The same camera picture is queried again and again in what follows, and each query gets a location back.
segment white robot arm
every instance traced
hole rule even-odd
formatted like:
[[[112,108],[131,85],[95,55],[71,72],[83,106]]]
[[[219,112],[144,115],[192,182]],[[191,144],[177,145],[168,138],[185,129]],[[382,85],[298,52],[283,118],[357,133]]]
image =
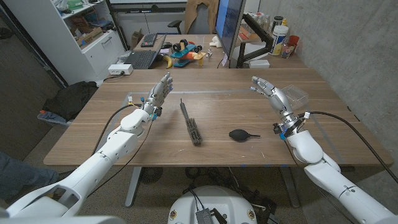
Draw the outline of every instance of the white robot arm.
[[[338,164],[322,151],[320,145],[304,130],[285,94],[266,80],[252,77],[257,87],[251,87],[269,99],[279,115],[283,134],[293,147],[295,157],[310,165],[304,168],[308,177],[319,187],[336,197],[360,223],[398,223],[398,217],[341,174]]]
[[[138,138],[144,134],[143,125],[149,123],[155,111],[172,90],[172,78],[167,73],[151,89],[140,109],[122,119],[121,125],[112,131],[107,141],[95,154],[79,166],[67,178],[55,184],[35,190],[12,204],[7,210],[9,218],[72,217],[78,213],[88,194],[95,188],[113,164],[134,151]],[[48,197],[63,192],[56,201]]]

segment laptop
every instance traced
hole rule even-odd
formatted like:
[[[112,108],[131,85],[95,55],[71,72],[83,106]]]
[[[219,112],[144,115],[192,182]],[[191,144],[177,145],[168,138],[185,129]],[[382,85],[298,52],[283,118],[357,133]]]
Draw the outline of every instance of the laptop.
[[[159,44],[156,51],[154,50],[133,50],[128,56],[125,64],[131,64],[133,69],[148,69],[154,62],[157,54],[159,54],[160,49],[166,39],[165,34],[162,38],[162,42]]]

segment concrete wall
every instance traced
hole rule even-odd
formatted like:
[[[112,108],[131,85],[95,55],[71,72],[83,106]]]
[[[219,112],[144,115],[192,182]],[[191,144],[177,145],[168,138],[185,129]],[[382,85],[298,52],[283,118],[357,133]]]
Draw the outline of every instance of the concrete wall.
[[[290,34],[300,37],[298,56],[318,71],[397,161],[397,1],[261,0],[260,11],[272,19],[287,18]],[[398,174],[397,165],[391,169]],[[396,214],[397,184],[380,171],[363,168],[350,175],[361,177],[356,183]],[[308,222],[316,223],[311,218]]]

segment desk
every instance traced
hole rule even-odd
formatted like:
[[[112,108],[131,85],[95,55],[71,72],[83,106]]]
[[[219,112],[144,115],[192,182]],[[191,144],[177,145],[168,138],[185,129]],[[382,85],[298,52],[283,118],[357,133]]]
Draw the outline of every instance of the desk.
[[[196,36],[193,34],[186,34],[186,35],[167,35],[164,42],[170,42],[172,44],[179,43],[181,39],[187,39],[188,41],[193,41],[196,42]],[[206,34],[205,36],[205,46],[203,52],[207,52],[207,50],[210,48],[209,43],[212,42],[211,39],[215,36],[215,34]],[[153,47],[141,47],[141,42],[143,39],[137,44],[137,47],[135,48],[136,50],[156,50],[158,46],[161,43],[162,36],[159,34],[157,39],[155,41],[155,44]],[[213,55],[210,58],[205,58],[203,66],[199,66],[198,62],[191,62],[189,63],[186,68],[217,68],[217,65],[219,62],[224,58],[224,51],[223,48],[216,48],[216,47],[211,47],[211,52]],[[266,59],[270,63],[270,68],[306,68],[304,63],[299,59],[297,54],[293,54],[291,57],[288,59],[284,59],[281,56],[271,56],[267,55],[262,59]],[[154,69],[165,69],[167,66],[166,61],[161,61],[161,62],[154,62],[152,65],[152,68]],[[229,62],[226,63],[226,65],[223,67],[223,65],[220,65],[220,68],[228,68],[229,67]]]
[[[109,80],[101,85],[72,125],[44,159],[47,165],[78,166],[90,157],[108,118],[124,106],[127,93],[139,102],[166,73],[166,70],[135,70],[132,75]],[[278,166],[287,186],[293,207],[300,203],[287,166],[294,159],[283,141],[272,130],[280,122],[269,102],[260,94],[248,91],[253,75],[264,78],[279,88],[295,85],[310,96],[304,111],[325,111],[349,121],[369,141],[386,164],[392,164],[389,153],[354,117],[328,84],[311,68],[274,69],[175,69],[174,90],[163,104],[162,116],[154,121],[146,142],[130,165],[135,166],[126,206],[132,205],[141,173],[147,166]],[[203,137],[200,147],[192,145],[179,103],[183,99],[188,114],[195,118]],[[108,132],[120,124],[121,118],[134,110],[120,112]],[[352,130],[327,116],[313,115],[304,126],[310,130],[323,150],[343,166],[378,166],[379,162]],[[228,133],[244,129],[261,138],[234,142]],[[125,157],[117,165],[125,164]]]

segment black rubber bulb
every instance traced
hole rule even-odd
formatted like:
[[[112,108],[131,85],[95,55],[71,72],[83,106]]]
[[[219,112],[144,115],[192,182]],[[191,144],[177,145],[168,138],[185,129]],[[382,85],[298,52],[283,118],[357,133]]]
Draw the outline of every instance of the black rubber bulb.
[[[260,137],[259,135],[249,134],[247,131],[242,129],[235,129],[229,133],[229,136],[238,142],[244,142],[250,137]]]

